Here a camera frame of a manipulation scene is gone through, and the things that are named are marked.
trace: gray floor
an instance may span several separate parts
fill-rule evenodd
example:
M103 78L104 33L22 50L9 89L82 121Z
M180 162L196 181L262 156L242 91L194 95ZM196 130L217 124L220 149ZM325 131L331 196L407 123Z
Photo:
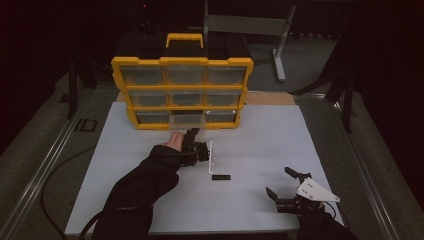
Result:
M272 46L251 45L255 68L249 80L249 90L292 91L315 81L334 45L334 41L321 38L289 38L282 59L287 76L285 83L275 78ZM97 120L98 125L93 132L74 131L75 123L72 125L66 119L67 105L59 103L62 94L67 92L66 80L67 76L64 76L58 81L55 94L0 157L0 223L7 227L6 230L15 230L11 231L13 234L9 238L5 237L5 232L1 233L0 239L60 239L41 212L39 196L26 202L20 200L29 198L23 195L24 190L39 166L46 165L43 161L46 156L57 159L57 165L97 143L110 105L118 94L114 85L107 83L99 84L95 90L81 89L82 106L76 118ZM354 95L353 133L346 134L337 108L319 95L327 88L323 86L315 89L314 95L296 98L296 103L304 114L330 185L342 199L339 206L346 214L350 229L362 240L422 239L423 212L364 108L360 95ZM57 136L64 134L61 132L64 126L72 130L69 139L62 145L56 142L56 146L63 147L59 148L62 149L60 154L49 153ZM93 151L88 151L64 164L46 187L47 209L61 229L67 224L92 154ZM37 194L39 189L27 190ZM15 206L24 203L29 205L28 211L21 211L24 208L20 207L14 212L15 218L9 218ZM10 223L16 223L16 228L10 227ZM290 239L295 239L295 233L289 235ZM213 239L230 238L215 236ZM278 234L243 238L284 239Z

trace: small black object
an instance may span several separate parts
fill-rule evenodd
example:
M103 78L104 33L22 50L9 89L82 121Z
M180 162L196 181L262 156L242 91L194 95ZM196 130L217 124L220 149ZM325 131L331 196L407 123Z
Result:
M212 175L212 180L231 180L231 175Z

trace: black cable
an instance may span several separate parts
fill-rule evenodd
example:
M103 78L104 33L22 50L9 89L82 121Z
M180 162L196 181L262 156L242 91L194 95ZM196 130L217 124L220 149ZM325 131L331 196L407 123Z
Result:
M328 202L324 202L325 204L327 204L328 206L330 206L331 207L331 209L333 209L333 213L334 213L334 215L333 215L333 219L335 219L336 218L336 216L337 216L337 214L336 214L336 209L334 209L334 207L333 206L331 206Z
M51 218L51 216L50 216L50 214L48 213L48 211L47 211L47 208L46 208L46 206L45 206L45 204L44 204L44 193L45 193L45 191L46 191L46 186L47 186L47 183L48 183L48 181L50 180L50 178L53 176L53 174L60 168L60 167L62 167L65 163L67 163L67 162L69 162L69 161L71 161L71 160L73 160L73 159L75 159L76 157L79 157L79 156L81 156L82 154L84 154L84 153L86 153L86 152L88 152L88 151L90 151L91 149L93 149L93 148L95 148L96 147L96 145L94 145L94 146L91 146L91 147L89 147L89 148L87 148L86 150L84 150L84 151L82 151L82 152L79 152L79 153L77 153L77 154L75 154L75 155L73 155L73 156L71 156L71 157L69 157L69 158L67 158L66 160L64 160L62 163L60 163L59 165L57 165L51 172L50 172L50 174L47 176L47 178L46 178L46 181L44 182L44 184L43 184L43 186L41 187L41 195L40 195L40 203L41 203L41 208L42 208L42 210L43 210L43 213L44 213L44 215L46 216L46 218L47 218L47 220L50 222L50 224L54 227L54 229L59 233L59 235L60 235L60 237L63 239L63 240L68 240L67 238L66 238L66 236L65 236L65 234L63 233L63 231L59 228L59 226L53 221L53 219Z
M337 207L339 208L340 213L341 213L341 215L343 216L343 218L344 218L344 220L346 222L346 228L347 228L347 230L350 231L349 220L347 220L346 214L343 212L343 209L339 205L337 205Z

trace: white table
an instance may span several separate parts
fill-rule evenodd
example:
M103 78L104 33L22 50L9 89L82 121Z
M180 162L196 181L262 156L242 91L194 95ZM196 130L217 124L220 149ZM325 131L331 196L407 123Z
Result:
M135 168L153 145L169 139L168 131L135 130L125 108L123 102L112 105L66 234L79 234L102 210L113 185ZM208 162L181 168L178 186L155 204L150 233L298 229L296 217L277 213L265 191L269 187L279 197L295 196L299 181L287 175L284 167L310 172L315 181L330 189L298 106L247 105L239 128L203 131L196 141L203 140L214 141L214 173L230 174L231 180L212 181Z

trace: metal frame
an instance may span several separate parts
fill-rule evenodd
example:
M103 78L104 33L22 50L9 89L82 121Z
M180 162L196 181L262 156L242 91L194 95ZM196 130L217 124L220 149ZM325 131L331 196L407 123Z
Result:
M209 31L217 31L280 36L280 43L277 49L273 50L273 58L277 71L277 79L280 82L285 82L286 75L281 61L281 53L289 33L295 10L296 6L292 5L286 19L209 15L209 0L205 0L203 35L205 39L207 39Z

